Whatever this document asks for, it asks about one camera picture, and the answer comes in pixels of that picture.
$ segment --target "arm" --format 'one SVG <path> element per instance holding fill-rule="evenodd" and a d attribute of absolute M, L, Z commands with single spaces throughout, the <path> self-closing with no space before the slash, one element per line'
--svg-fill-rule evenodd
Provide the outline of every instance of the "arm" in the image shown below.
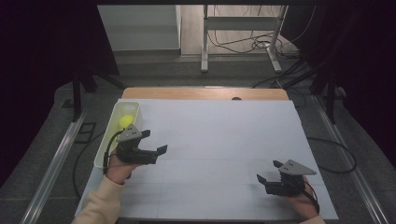
<path fill-rule="evenodd" d="M 138 164 L 125 164 L 112 152 L 107 174 L 97 189 L 84 199 L 80 213 L 73 220 L 78 223 L 115 223 L 120 214 L 120 195 L 124 181 L 138 167 Z"/>

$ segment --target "white table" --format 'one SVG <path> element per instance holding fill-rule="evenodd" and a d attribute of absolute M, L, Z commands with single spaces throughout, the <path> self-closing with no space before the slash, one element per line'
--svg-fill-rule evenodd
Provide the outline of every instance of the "white table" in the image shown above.
<path fill-rule="evenodd" d="M 308 176 L 321 215 L 337 219 L 326 186 L 291 101 L 148 100 L 141 105 L 140 147 L 168 145 L 155 165 L 126 182 L 120 217 L 139 220 L 291 220 L 298 215 L 267 195 L 256 174 L 277 181 L 272 160 L 293 159 L 317 171 Z M 93 168 L 84 195 L 102 179 Z"/>

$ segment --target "table leg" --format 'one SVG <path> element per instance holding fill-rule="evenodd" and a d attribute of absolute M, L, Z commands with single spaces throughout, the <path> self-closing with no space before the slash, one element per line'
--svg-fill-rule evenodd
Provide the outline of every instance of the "table leg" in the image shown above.
<path fill-rule="evenodd" d="M 201 72 L 207 72 L 207 5 L 204 5 L 204 43 L 202 45 L 202 60 L 201 60 Z"/>
<path fill-rule="evenodd" d="M 267 45 L 268 57 L 270 57 L 271 63 L 276 73 L 282 72 L 282 68 L 280 67 L 279 61 L 277 60 L 276 57 L 275 46 L 276 46 L 277 37 L 279 36 L 280 27 L 282 26 L 283 20 L 285 19 L 285 13 L 286 13 L 286 6 L 281 6 L 279 15 L 277 16 L 276 27 L 274 29 L 271 43 Z"/>

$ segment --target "metal frame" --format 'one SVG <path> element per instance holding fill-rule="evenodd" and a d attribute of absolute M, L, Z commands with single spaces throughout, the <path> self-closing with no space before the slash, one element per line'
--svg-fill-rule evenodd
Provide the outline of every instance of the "metal frame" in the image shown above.
<path fill-rule="evenodd" d="M 277 17 L 208 17 L 207 5 L 204 5 L 204 41 L 201 51 L 201 72 L 208 71 L 208 44 L 209 30 L 240 30 L 240 31 L 274 31 L 271 43 L 266 45 L 268 56 L 276 73 L 281 73 L 279 61 L 276 57 L 275 45 L 279 36 L 280 27 L 285 18 L 286 6 L 281 6 Z"/>

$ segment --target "wooden table edge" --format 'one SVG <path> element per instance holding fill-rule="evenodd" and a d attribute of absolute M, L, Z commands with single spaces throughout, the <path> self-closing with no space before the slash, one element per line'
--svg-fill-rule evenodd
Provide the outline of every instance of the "wooden table edge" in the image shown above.
<path fill-rule="evenodd" d="M 131 87 L 122 94 L 122 99 L 231 100 L 234 97 L 242 100 L 289 100 L 282 89 Z"/>

